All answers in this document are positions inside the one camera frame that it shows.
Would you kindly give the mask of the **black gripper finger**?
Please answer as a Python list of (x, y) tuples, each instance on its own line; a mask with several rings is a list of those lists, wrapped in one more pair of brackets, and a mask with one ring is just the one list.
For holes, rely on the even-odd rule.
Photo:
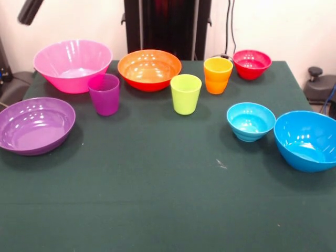
[(30, 26), (43, 2), (43, 0), (25, 0), (18, 14), (18, 21), (23, 25)]

